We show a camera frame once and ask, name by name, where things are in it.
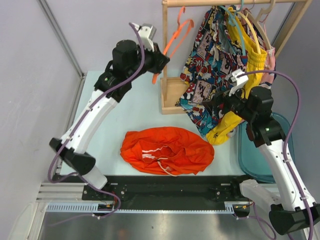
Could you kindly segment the orange plastic hanger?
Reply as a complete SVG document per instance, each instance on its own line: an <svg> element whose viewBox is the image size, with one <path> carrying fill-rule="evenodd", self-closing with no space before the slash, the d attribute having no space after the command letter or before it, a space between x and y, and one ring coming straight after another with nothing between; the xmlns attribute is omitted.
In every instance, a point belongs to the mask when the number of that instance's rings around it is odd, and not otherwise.
<svg viewBox="0 0 320 240"><path fill-rule="evenodd" d="M186 37L188 36L188 34L190 33L191 29L194 28L194 21L191 18L188 18L187 20L185 20L183 23L180 22L181 20L181 15L184 14L186 11L186 7L183 5L180 10L179 10L179 14L177 16L177 29L176 31L173 33L171 39L169 40L169 42L165 45L164 54L168 53L168 50L170 49L172 43L179 38L182 30L184 29L184 27L187 27L186 32L184 34L184 36L180 39L180 42L177 44L177 46L174 48L174 50L171 52L171 54L169 55L169 58L171 59L173 57L173 55L175 54L175 52L179 49L180 45L183 43L183 41L186 39Z"/></svg>

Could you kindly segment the orange shorts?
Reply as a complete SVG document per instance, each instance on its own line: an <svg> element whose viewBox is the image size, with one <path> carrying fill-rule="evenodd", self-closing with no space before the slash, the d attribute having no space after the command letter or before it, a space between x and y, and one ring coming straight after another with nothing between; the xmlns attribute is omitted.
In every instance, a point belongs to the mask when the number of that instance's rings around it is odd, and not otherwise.
<svg viewBox="0 0 320 240"><path fill-rule="evenodd" d="M120 155L140 172L176 177L203 172L214 160L215 150L191 131L165 126L128 131Z"/></svg>

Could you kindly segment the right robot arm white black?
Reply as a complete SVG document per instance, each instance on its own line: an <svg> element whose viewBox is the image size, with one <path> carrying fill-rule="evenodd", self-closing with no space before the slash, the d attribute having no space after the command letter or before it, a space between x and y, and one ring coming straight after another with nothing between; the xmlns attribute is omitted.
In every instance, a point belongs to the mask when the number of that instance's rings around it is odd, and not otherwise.
<svg viewBox="0 0 320 240"><path fill-rule="evenodd" d="M274 99L270 89L256 86L248 98L241 97L241 89L217 93L213 99L202 104L212 113L223 106L247 122L246 133L267 161L278 188L279 196L270 192L254 179L246 179L230 188L231 196L242 201L244 198L268 212L274 230L286 235L305 228L313 232L320 221L320 205L316 203L304 185L285 139L288 134L272 116Z"/></svg>

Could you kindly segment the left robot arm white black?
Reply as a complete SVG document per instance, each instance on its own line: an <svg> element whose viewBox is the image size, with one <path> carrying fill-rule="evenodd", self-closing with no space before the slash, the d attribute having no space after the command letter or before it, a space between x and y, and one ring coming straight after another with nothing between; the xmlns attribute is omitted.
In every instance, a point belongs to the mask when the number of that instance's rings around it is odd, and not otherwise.
<svg viewBox="0 0 320 240"><path fill-rule="evenodd" d="M94 84L91 97L81 115L61 138L52 138L50 147L55 157L63 160L76 174L93 188L100 200L110 196L107 178L96 165L96 159L87 153L88 145L105 119L132 88L132 81L150 72L159 74L170 58L163 54L157 43L143 46L133 40L121 40L112 50L110 60Z"/></svg>

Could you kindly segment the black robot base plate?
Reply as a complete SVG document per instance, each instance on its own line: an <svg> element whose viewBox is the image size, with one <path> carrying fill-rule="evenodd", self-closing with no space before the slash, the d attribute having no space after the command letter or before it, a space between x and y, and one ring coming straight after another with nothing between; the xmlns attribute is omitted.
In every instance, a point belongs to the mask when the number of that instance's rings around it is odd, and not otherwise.
<svg viewBox="0 0 320 240"><path fill-rule="evenodd" d="M108 176L102 191L80 186L75 198L85 203L99 202L98 210L119 206L124 211L207 212L228 211L227 204L249 205L239 184L248 175L216 176Z"/></svg>

